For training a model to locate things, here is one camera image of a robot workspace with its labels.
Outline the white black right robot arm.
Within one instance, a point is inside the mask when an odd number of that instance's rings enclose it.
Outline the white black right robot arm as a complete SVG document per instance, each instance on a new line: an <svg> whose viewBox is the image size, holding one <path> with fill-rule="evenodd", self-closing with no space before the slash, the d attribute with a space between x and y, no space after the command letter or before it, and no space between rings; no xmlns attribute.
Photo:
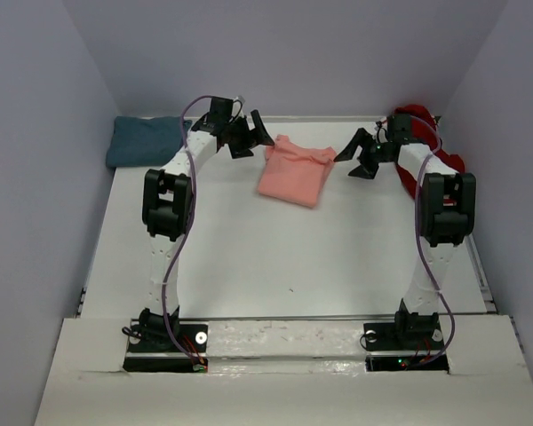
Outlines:
<svg viewBox="0 0 533 426"><path fill-rule="evenodd" d="M354 178L373 179L383 163L393 163L415 180L414 226L418 260L394 319L365 325L365 351L431 351L441 356L455 333L441 330L444 308L456 324L442 283L456 249L475 222L476 178L449 166L441 157L442 138L435 125L413 114L393 114L370 134L358 129L337 162L356 159Z"/></svg>

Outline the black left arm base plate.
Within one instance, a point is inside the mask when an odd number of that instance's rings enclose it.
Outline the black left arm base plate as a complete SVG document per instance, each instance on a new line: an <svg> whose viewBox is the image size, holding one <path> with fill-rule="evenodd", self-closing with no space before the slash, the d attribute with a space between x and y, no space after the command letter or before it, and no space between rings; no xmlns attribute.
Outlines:
<svg viewBox="0 0 533 426"><path fill-rule="evenodd" d="M207 343L209 326L204 323L183 322L175 339L165 326L155 331L144 329L138 322L123 327L128 338L123 369L129 373L206 373L209 360Z"/></svg>

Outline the pink t-shirt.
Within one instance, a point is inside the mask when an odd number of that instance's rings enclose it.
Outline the pink t-shirt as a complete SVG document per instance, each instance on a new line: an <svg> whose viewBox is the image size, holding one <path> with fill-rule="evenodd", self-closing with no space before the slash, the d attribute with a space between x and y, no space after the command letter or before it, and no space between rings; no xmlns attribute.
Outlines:
<svg viewBox="0 0 533 426"><path fill-rule="evenodd" d="M286 135L278 135L265 148L265 168L259 180L260 195L302 207L316 207L334 167L337 153L332 147L297 146Z"/></svg>

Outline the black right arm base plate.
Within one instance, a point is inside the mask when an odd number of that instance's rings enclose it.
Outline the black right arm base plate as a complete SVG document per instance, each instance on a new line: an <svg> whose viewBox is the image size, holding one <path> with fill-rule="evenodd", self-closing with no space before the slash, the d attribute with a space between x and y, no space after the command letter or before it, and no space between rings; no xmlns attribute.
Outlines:
<svg viewBox="0 0 533 426"><path fill-rule="evenodd" d="M400 335L393 322L366 323L360 345L366 352L366 370L371 373L449 371L445 354L435 358L444 346L439 323L427 331L403 332Z"/></svg>

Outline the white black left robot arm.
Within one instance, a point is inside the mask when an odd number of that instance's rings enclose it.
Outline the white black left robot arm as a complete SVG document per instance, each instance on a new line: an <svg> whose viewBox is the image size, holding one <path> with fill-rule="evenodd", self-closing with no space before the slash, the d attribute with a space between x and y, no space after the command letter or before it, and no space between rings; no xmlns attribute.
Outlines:
<svg viewBox="0 0 533 426"><path fill-rule="evenodd" d="M185 107L208 99L209 110L191 127L179 118L180 148L161 168L144 176L141 219L151 245L148 299L139 316L139 338L158 350L173 349L192 358L182 345L177 275L179 257L195 221L197 174L223 147L234 159L252 157L257 146L271 146L258 110L246 115L244 100L201 96Z"/></svg>

